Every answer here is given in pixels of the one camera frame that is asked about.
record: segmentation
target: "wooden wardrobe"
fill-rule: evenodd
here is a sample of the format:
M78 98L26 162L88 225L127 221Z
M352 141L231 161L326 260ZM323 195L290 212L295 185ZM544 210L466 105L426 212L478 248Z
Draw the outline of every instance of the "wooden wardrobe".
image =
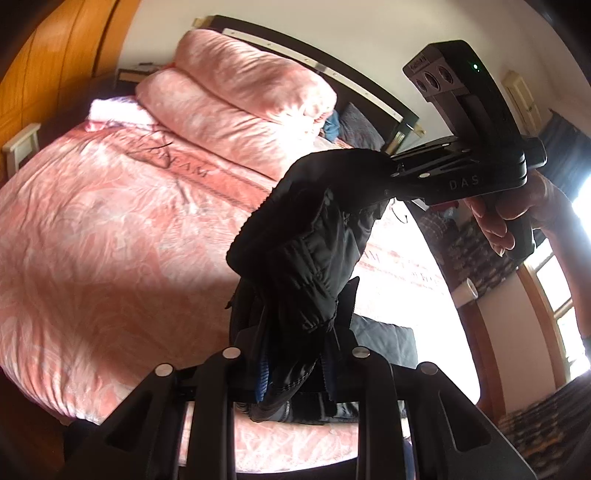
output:
M84 118L89 100L112 86L139 2L64 0L33 31L0 83L0 147L30 123Z

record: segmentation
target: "finger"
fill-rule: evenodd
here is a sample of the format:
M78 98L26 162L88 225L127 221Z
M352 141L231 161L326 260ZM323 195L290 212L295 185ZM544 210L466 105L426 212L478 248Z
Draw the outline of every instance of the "finger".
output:
M503 192L496 203L496 211L505 220L514 220L529 208L541 206L547 198L547 186L535 170L528 173L528 181L518 189Z
M486 205L482 197L468 197L464 199L464 202L475 217L483 217L486 213Z
M507 223L495 212L487 212L483 217L476 218L482 230L494 233L498 236L505 236Z
M484 236L491 245L503 247L505 250L513 250L515 248L515 237L511 232L507 232L505 236L498 236L494 233L483 230Z
M505 249L500 245L491 245L491 247L495 251L495 253L499 255L499 257L502 257L504 255Z

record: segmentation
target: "camera lens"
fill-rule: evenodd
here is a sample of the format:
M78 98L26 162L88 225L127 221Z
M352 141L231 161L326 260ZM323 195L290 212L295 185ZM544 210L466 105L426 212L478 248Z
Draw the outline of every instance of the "camera lens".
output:
M417 80L417 86L419 87L419 89L421 89L421 91L427 93L427 86L423 82Z
M429 83L429 85L435 88L435 90L441 89L441 87L439 86L439 82L432 74L430 74L429 72L425 72L423 75L425 75L425 80L427 81L427 83Z
M445 67L438 67L437 71L439 72L439 75L441 75L441 78L443 80L445 80L447 83L453 83L453 77L452 74L449 73L449 70Z

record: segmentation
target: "dark headboard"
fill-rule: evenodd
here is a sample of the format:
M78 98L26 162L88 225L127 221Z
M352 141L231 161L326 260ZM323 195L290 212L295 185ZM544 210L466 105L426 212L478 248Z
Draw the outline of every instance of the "dark headboard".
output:
M215 15L203 27L246 41L261 50L270 51L314 70L337 94L337 111L351 102L369 119L394 153L414 128L418 116L394 95L361 72L331 55L270 28L244 20Z

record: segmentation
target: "pink pillow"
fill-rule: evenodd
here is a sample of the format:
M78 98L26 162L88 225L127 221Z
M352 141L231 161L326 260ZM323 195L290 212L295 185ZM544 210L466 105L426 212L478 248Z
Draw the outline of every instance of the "pink pillow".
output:
M174 62L238 108L278 124L297 124L314 135L335 107L336 94L319 75L212 30L188 31Z
M177 135L274 180L313 149L311 135L240 110L176 68L153 73L138 84L136 93Z

